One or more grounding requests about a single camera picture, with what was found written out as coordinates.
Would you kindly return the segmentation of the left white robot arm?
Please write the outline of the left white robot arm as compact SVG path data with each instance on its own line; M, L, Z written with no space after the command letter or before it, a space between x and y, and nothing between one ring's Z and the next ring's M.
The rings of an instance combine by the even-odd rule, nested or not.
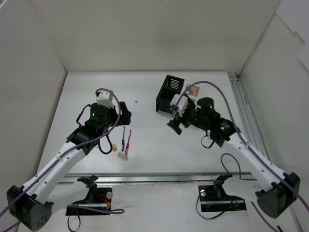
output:
M126 103L115 106L111 100L93 103L90 117L74 130L60 151L34 177L22 186L11 186L7 193L7 210L32 232L40 230L52 214L74 202L93 202L97 196L97 177L82 176L67 191L53 195L57 184L78 162L83 160L100 140L118 126L129 125L132 113Z

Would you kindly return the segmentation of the red pen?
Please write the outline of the red pen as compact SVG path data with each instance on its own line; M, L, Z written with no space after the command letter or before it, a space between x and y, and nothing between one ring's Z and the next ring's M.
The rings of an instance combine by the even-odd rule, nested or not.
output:
M128 140L127 140L127 144L126 144L126 147L125 147L125 155L126 155L126 156L128 156L129 145L130 145L130 139L131 139L131 133L132 133L132 130L129 130Z

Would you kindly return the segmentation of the aluminium right rail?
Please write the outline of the aluminium right rail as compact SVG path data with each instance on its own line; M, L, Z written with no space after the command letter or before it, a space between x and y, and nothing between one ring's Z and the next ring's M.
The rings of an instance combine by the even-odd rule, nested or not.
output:
M236 104L240 114L240 118L243 124L243 133L249 142L256 147L266 158L267 153L265 151L256 121L254 119L251 107L245 92L244 87L239 79L239 76L235 73L228 72L230 84L236 99Z

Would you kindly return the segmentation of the white slotted container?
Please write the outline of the white slotted container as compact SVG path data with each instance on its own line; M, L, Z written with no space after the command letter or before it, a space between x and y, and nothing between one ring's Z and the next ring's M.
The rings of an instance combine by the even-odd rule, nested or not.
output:
M185 85L183 87L183 91L185 92L185 95L188 95L190 98L197 99L200 96L200 94L202 93L201 87L199 87L199 86L191 86L191 89L187 90L186 89L186 85L187 84L189 84L189 83L185 83ZM195 92L197 94L197 96L196 97L190 96L189 95L190 92Z

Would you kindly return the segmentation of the white eraser block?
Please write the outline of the white eraser block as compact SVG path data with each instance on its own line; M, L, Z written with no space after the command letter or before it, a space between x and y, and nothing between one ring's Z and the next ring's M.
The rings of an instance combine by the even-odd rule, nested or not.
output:
M118 156L119 158L121 158L122 160L125 160L125 161L128 160L128 156L127 156L126 154L122 153L122 152L119 152L119 153L117 154L117 156Z

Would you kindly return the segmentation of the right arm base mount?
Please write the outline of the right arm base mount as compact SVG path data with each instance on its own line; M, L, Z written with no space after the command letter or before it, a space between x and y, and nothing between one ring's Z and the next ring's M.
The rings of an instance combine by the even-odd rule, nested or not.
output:
M198 186L198 197L196 200L196 212L205 220L214 220L224 213L246 211L245 200L227 195L223 189L223 184L232 175L222 174L215 179L212 185Z

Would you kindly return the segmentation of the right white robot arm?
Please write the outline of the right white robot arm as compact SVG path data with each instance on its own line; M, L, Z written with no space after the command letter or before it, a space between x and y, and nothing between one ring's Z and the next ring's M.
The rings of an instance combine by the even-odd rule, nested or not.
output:
M170 102L173 119L168 126L178 135L185 128L194 126L210 133L213 143L223 148L249 169L256 182L245 183L230 175L222 175L214 186L214 195L219 199L239 196L257 203L269 217L278 218L297 199L300 178L295 173L288 174L264 157L244 139L233 122L221 117L214 109L212 98L204 97L192 101L188 96L175 94Z

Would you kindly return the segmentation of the aluminium rail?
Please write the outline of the aluminium rail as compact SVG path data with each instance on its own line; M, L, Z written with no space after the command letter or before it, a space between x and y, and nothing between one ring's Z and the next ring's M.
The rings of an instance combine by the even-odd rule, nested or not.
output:
M99 174L94 175L99 184L152 184L152 183L186 183L210 182L222 175L223 172L208 173L154 173L154 174Z
M230 84L236 99L236 104L240 114L240 118L243 124L243 133L249 142L256 147L266 158L267 153L265 151L256 121L254 119L251 107L245 92L244 87L239 79L239 76L235 73L228 72Z

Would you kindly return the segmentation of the aluminium front rail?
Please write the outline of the aluminium front rail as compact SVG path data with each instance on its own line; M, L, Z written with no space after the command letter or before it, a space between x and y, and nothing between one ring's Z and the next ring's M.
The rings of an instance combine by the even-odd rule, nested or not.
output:
M152 183L186 183L210 182L222 175L223 172L208 173L154 173L154 174L99 174L94 175L99 184L152 184Z

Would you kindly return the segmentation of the black slotted container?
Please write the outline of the black slotted container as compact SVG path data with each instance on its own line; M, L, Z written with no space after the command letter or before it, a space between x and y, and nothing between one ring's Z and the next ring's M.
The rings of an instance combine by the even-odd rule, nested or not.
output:
M175 94L180 94L184 85L184 79L167 75L156 97L156 112L161 111L172 114L170 102Z

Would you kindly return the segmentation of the small tan eraser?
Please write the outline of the small tan eraser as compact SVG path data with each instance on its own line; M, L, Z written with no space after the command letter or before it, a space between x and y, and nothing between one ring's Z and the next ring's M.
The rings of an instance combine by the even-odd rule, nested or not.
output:
M113 151L113 152L117 151L117 146L116 146L116 144L112 144L112 151Z

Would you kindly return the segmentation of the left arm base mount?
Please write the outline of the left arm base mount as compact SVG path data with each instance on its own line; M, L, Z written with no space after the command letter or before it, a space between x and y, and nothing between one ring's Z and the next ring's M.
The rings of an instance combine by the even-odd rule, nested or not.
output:
M89 207L91 209L97 209L103 212L92 211L84 208L66 208L66 216L107 216L110 215L108 212L111 210L112 203L112 187L99 186L96 181L98 177L82 176L77 179L78 182L84 183L86 187L90 189L84 200L78 200L72 203L73 205L81 207Z

